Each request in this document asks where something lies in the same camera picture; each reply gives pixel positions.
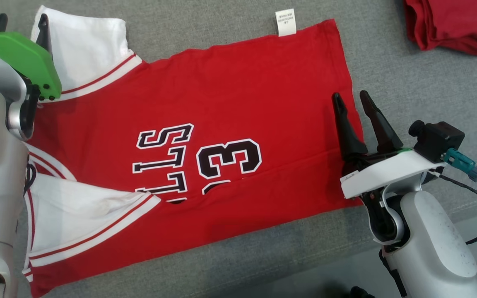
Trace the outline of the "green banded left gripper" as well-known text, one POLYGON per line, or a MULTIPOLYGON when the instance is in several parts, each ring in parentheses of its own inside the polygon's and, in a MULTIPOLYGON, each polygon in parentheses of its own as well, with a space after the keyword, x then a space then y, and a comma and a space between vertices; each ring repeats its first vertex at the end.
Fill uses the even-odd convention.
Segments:
POLYGON ((0 59, 38 85, 41 96, 58 99, 61 81, 54 66, 48 15, 37 24, 36 43, 17 32, 0 32, 0 59))

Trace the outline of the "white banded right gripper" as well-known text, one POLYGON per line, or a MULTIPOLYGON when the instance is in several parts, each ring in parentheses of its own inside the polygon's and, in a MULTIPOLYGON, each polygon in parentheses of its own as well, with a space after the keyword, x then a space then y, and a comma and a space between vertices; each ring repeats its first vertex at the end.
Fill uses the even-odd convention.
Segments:
MULTIPOLYGON (((382 111, 376 106, 369 93, 362 90, 359 96, 364 113, 369 117, 375 132, 377 152, 386 154, 403 149, 403 142, 382 111)), ((352 123, 348 119, 348 109, 342 96, 337 92, 333 93, 332 103, 342 159, 348 161, 356 156, 366 155, 368 149, 357 137, 352 123)), ((368 166, 363 170, 353 171, 340 178, 343 197, 345 199, 358 197, 365 192, 402 181, 432 168, 445 166, 447 166, 445 162, 433 163, 416 151, 402 151, 391 158, 368 166)))

